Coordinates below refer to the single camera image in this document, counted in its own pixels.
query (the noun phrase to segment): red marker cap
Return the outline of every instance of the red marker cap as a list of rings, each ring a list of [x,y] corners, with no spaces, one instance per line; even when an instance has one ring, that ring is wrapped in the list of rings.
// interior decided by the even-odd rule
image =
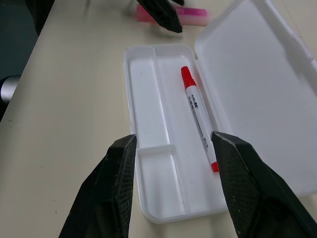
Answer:
[[[189,86],[196,86],[196,83],[192,75],[190,74],[189,68],[187,66],[182,67],[180,71],[182,72],[185,89]]]
[[[219,172],[218,163],[214,162],[211,164],[211,168],[214,172]]]

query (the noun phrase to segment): beige table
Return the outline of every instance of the beige table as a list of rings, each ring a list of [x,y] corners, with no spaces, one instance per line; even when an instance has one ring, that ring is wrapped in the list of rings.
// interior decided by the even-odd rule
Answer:
[[[187,1],[220,15],[232,0]],[[317,59],[317,0],[276,0]],[[55,238],[78,189],[111,143],[130,133],[123,53],[133,45],[183,42],[123,13],[127,0],[55,0],[0,124],[0,231],[4,238]],[[236,237],[228,212],[155,225],[135,192],[132,238]],[[317,218],[317,196],[302,198]]]

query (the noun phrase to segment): dark floor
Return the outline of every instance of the dark floor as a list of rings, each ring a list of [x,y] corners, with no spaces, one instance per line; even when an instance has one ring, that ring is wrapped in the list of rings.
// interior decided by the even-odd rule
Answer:
[[[36,40],[24,0],[0,0],[0,80],[22,74]],[[3,112],[0,106],[0,120]]]

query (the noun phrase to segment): white plastic tray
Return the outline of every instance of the white plastic tray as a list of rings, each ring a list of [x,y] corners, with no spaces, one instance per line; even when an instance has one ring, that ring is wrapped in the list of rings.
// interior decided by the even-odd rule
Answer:
[[[138,138],[140,206],[152,222],[226,208],[180,69],[188,66],[212,129],[250,142],[297,195],[317,191],[316,62],[269,1],[239,0],[195,44],[125,53],[131,130]]]

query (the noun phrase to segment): red marker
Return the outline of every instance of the red marker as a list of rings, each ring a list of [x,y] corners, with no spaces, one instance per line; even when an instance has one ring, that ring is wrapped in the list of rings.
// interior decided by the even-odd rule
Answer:
[[[184,84],[185,84],[185,90],[189,102],[189,106],[192,110],[196,126],[200,135],[200,138],[202,140],[205,152],[207,154],[209,163],[211,165],[211,168],[214,172],[218,172],[218,164],[215,159],[215,154],[213,151],[213,146],[211,144],[211,140],[209,138],[209,135],[211,134],[212,128],[211,128],[211,122],[209,120],[209,117],[207,115],[205,105],[203,103],[202,97],[200,95],[200,92],[196,86],[196,83],[194,79],[192,78],[192,75],[190,74],[190,71],[187,66],[181,68]]]

